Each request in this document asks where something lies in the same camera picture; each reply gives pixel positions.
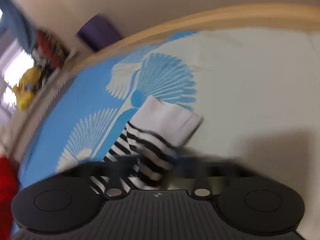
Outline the black white striped garment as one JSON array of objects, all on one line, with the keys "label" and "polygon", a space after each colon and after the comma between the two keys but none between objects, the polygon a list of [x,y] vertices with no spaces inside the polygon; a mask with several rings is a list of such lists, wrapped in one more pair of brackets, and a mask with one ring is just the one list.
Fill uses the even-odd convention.
[{"label": "black white striped garment", "polygon": [[199,128],[203,118],[182,107],[148,96],[141,107],[124,111],[116,120],[100,152],[103,161],[137,155],[133,167],[121,176],[125,191],[157,190],[178,161],[180,150]]}]

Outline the blue white patterned bed sheet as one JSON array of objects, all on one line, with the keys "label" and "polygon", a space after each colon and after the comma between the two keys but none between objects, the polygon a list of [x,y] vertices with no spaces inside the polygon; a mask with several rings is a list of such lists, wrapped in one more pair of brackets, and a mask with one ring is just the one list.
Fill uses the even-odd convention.
[{"label": "blue white patterned bed sheet", "polygon": [[306,208],[298,231],[319,239],[319,33],[181,32],[91,64],[35,134],[21,187],[101,161],[148,96],[203,117],[191,152],[235,159],[295,189]]}]

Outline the red folded blanket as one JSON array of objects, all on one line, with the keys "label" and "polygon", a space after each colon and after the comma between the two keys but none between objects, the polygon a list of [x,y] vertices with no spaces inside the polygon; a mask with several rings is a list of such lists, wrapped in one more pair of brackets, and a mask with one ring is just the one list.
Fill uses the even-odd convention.
[{"label": "red folded blanket", "polygon": [[1,157],[1,182],[0,182],[0,227],[1,239],[9,239],[13,216],[11,203],[18,192],[19,182],[16,169],[7,157]]}]

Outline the yellow plush toy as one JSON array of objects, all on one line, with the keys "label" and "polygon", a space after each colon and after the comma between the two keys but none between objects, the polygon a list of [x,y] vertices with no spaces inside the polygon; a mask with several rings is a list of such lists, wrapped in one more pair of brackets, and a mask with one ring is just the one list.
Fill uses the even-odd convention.
[{"label": "yellow plush toy", "polygon": [[35,65],[29,68],[22,75],[19,83],[12,88],[20,111],[26,110],[31,105],[40,85],[41,74],[41,68]]}]

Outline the red plush toy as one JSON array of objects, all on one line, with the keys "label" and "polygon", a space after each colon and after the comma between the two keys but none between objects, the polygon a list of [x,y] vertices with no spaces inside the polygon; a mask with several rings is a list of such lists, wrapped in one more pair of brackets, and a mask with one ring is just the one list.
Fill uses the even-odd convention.
[{"label": "red plush toy", "polygon": [[49,62],[52,69],[61,69],[69,55],[69,50],[56,35],[41,29],[37,31],[35,48],[40,52],[40,56]]}]

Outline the purple box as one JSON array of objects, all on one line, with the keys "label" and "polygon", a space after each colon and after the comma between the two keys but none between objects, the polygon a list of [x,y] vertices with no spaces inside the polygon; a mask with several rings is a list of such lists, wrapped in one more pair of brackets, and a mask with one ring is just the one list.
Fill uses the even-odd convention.
[{"label": "purple box", "polygon": [[86,22],[76,35],[95,53],[123,39],[114,25],[101,14]]}]

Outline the blue curtain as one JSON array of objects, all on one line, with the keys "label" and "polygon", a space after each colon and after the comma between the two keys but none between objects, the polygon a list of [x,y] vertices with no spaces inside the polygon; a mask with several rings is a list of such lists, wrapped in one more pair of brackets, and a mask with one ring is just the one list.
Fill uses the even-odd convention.
[{"label": "blue curtain", "polygon": [[17,38],[23,50],[31,54],[37,42],[37,32],[34,26],[12,0],[1,0],[1,11],[5,26]]}]

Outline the wooden bed frame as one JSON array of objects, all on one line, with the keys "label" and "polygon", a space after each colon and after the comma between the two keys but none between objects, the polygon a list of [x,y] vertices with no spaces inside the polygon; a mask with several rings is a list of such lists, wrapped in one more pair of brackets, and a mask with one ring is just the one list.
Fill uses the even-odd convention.
[{"label": "wooden bed frame", "polygon": [[180,31],[222,30],[229,28],[264,27],[299,30],[306,33],[319,31],[319,8],[302,4],[261,3],[244,4],[199,12],[165,22],[133,34],[95,53],[82,61],[78,54],[66,62],[62,79],[111,57],[128,54],[146,44],[160,44],[171,34]]}]

